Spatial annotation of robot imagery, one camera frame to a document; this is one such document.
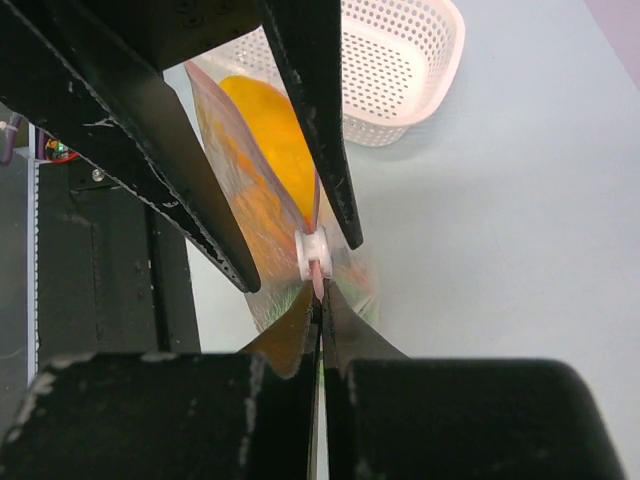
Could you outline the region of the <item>clear zip top bag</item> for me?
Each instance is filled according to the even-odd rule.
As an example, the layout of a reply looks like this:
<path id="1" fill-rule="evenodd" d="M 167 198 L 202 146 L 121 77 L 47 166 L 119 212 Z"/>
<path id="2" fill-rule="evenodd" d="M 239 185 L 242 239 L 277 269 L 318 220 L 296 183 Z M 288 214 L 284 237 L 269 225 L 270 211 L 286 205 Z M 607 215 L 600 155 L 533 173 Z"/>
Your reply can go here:
<path id="1" fill-rule="evenodd" d="M 246 297 L 256 328 L 265 330 L 291 306 L 303 284 L 295 238 L 315 231 L 327 238 L 332 268 L 326 277 L 337 283 L 361 318 L 377 325 L 380 293 L 373 265 L 366 253 L 347 245 L 317 174 L 313 221 L 307 224 L 219 86 L 223 79 L 241 75 L 266 82 L 287 97 L 263 30 L 195 57 L 185 71 L 206 157 L 260 276 L 260 290 Z"/>

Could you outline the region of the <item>toy orange mango slice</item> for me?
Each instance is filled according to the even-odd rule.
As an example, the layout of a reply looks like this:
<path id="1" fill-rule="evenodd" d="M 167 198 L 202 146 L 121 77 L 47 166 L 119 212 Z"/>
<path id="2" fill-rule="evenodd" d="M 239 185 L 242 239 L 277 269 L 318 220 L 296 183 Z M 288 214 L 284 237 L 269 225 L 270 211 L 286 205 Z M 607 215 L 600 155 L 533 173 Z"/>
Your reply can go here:
<path id="1" fill-rule="evenodd" d="M 219 86 L 240 112 L 306 223 L 311 224 L 316 171 L 291 102 L 272 85 L 246 76 L 229 76 Z"/>

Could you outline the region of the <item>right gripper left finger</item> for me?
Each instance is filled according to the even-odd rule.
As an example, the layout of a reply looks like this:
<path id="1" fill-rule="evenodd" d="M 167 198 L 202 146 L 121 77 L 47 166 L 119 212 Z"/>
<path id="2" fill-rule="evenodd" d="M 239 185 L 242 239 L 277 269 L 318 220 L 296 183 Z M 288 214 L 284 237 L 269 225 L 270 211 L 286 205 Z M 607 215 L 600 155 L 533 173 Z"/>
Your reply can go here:
<path id="1" fill-rule="evenodd" d="M 312 479 L 319 303 L 301 290 L 236 353 L 77 354 L 33 380 L 5 479 Z"/>

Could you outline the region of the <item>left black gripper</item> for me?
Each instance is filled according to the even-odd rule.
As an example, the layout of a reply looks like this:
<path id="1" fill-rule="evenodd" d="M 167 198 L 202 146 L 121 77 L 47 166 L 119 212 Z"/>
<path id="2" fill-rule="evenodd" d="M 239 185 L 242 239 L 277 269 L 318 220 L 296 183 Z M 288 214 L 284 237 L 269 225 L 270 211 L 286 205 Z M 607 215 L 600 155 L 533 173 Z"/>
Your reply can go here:
<path id="1" fill-rule="evenodd" d="M 261 283 L 247 243 L 163 74 L 261 22 L 355 250 L 363 233 L 343 135 L 339 1 L 5 1 L 1 100 L 160 213 L 239 290 L 254 292 Z"/>

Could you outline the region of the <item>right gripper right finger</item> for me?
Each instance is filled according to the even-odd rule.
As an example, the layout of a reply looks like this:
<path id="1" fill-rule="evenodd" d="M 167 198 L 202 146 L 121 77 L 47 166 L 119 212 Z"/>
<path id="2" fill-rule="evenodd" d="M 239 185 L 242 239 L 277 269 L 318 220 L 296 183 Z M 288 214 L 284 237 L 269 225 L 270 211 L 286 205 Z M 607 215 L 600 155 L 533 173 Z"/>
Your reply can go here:
<path id="1" fill-rule="evenodd" d="M 591 392 L 549 359 L 411 358 L 349 306 L 322 304 L 333 479 L 621 479 Z"/>

